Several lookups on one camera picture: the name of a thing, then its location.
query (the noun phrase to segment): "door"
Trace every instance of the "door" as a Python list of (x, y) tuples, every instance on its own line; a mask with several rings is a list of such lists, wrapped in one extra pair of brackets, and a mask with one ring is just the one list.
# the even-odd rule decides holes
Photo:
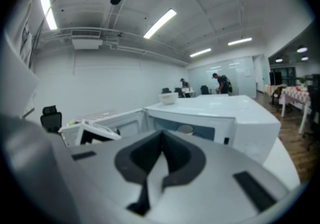
[(265, 88), (265, 85), (269, 85), (269, 72), (268, 72), (268, 63), (267, 58), (265, 56), (262, 56), (260, 58), (260, 65), (261, 65), (261, 70), (262, 70), (262, 81), (263, 81), (263, 89)]
[(143, 109), (99, 119), (93, 123), (107, 126), (112, 130), (118, 129), (122, 137), (135, 136), (148, 131), (147, 115)]

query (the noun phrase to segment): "bowl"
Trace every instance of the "bowl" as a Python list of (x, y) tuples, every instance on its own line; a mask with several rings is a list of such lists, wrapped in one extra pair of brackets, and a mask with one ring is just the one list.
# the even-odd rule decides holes
[(178, 93), (168, 93), (158, 95), (159, 101), (164, 105), (174, 104), (177, 101), (179, 94)]

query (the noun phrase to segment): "backpack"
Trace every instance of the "backpack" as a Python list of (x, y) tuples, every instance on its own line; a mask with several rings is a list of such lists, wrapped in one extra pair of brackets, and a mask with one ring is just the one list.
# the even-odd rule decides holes
[(224, 79), (224, 81), (225, 81), (225, 83), (226, 83), (228, 92), (232, 93), (232, 85), (231, 85), (230, 80), (229, 80), (229, 79), (227, 78), (227, 76), (225, 76), (225, 75), (222, 75), (222, 78)]

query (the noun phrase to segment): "black rubber pad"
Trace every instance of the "black rubber pad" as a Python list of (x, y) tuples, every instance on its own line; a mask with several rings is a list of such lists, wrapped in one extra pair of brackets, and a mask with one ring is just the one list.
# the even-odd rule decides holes
[(73, 160), (77, 161), (77, 160), (80, 160), (80, 159), (93, 157), (95, 155), (96, 155), (95, 152), (87, 151), (87, 152), (83, 152), (83, 153), (80, 153), (80, 154), (74, 154), (74, 155), (72, 155), (72, 158), (73, 158)]
[(234, 174), (233, 177), (260, 212), (276, 203), (276, 200), (248, 172)]

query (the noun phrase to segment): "wooden floor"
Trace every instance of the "wooden floor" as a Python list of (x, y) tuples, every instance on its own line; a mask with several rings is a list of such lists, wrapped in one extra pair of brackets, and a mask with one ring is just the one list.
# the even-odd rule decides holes
[[(291, 156), (300, 182), (307, 182), (312, 177), (319, 159), (320, 147), (315, 144), (311, 146), (310, 151), (307, 151), (308, 143), (312, 141), (312, 139), (310, 137), (303, 138), (299, 134), (299, 127), (302, 120), (301, 111), (294, 108), (293, 112), (285, 113), (285, 116), (282, 118), (281, 110), (277, 112), (276, 108), (270, 104), (271, 98), (268, 97), (268, 95), (257, 93), (256, 101), (275, 115), (281, 122), (281, 130), (278, 137)], [(309, 131), (308, 122), (306, 122), (304, 130)]]

